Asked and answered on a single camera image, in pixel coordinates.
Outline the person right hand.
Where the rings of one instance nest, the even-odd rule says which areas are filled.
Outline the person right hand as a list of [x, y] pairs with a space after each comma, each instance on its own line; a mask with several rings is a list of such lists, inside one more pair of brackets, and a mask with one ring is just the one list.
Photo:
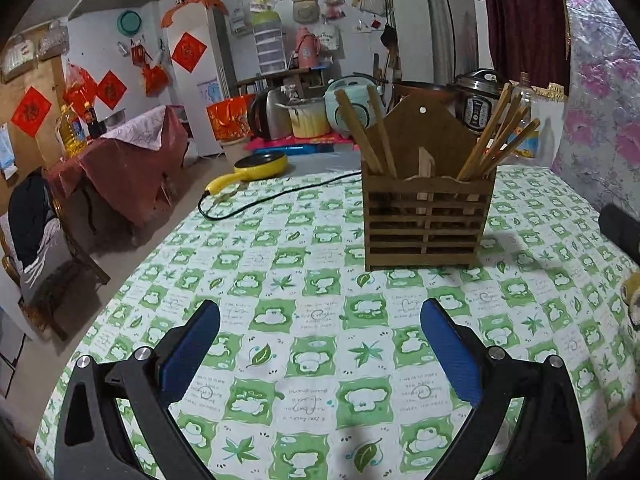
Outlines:
[[629, 442], [634, 430], [639, 425], [639, 408], [637, 402], [630, 402], [625, 411], [620, 415], [620, 421], [613, 437], [614, 456], [623, 451], [624, 446]]

